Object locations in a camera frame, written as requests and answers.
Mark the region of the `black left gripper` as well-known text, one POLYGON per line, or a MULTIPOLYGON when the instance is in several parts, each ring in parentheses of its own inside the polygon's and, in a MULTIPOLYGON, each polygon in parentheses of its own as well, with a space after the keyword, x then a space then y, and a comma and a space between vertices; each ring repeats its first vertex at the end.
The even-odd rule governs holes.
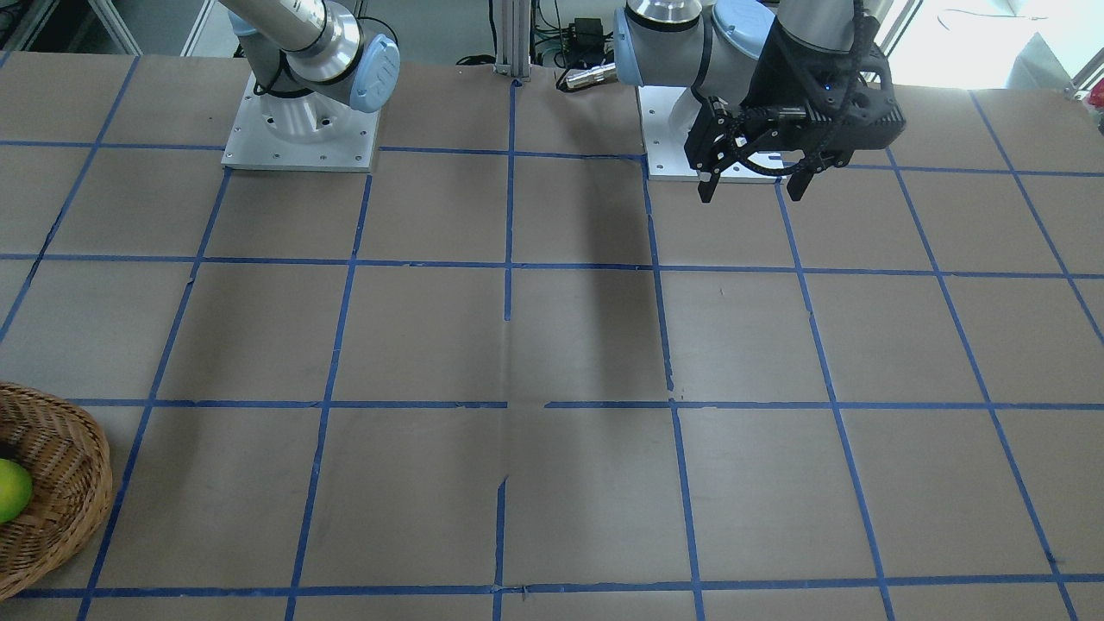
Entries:
POLYGON ((841 147, 822 145, 834 122, 813 125, 807 106, 741 107, 734 110, 725 101, 707 96, 699 101, 693 125, 687 131, 684 157, 698 172, 698 194, 702 204, 713 200, 722 173, 733 166, 745 166, 766 177, 790 176, 786 192, 800 201, 817 173, 835 166, 848 166, 850 152, 841 147), (765 166, 752 160, 760 152, 803 152, 796 164, 765 166))

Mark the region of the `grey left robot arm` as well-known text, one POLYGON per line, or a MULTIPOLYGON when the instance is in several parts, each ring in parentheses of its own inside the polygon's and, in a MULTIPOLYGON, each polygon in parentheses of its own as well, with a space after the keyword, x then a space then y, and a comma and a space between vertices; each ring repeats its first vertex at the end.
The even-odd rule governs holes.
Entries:
POLYGON ((681 88, 687 166, 710 202, 725 170, 785 178, 800 199, 816 173, 863 148, 875 99, 863 83, 878 21, 861 1, 628 1, 612 32, 618 78, 681 88))

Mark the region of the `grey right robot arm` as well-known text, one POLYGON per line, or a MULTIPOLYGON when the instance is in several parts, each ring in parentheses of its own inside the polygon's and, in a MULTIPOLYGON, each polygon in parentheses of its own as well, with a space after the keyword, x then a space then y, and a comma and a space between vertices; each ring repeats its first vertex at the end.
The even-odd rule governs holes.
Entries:
MULTIPOLYGON (((229 19, 254 78, 259 118, 280 146, 335 144, 346 117, 382 110, 401 75, 399 40, 374 32, 336 1, 229 1, 229 19)), ((659 147, 682 146, 675 176, 696 173, 709 202, 726 170, 785 178, 800 199, 816 173, 847 166, 866 147, 866 54, 875 17, 860 1, 627 1, 612 24, 612 60, 566 70, 575 93, 607 73, 648 99, 670 93, 665 129, 643 123, 659 147)))

